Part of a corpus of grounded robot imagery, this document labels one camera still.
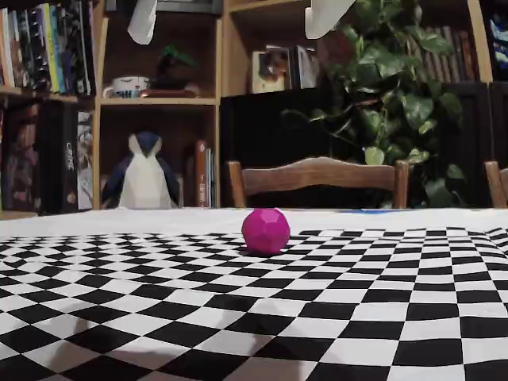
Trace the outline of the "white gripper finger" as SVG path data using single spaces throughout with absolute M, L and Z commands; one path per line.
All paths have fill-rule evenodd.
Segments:
M 354 0 L 311 0 L 304 13 L 306 38 L 317 40 L 333 30 L 354 2 Z

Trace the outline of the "black-white gripper finger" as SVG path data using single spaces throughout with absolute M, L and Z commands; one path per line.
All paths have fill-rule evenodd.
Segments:
M 128 33 L 137 44 L 149 44 L 152 41 L 157 0 L 137 0 L 130 19 Z

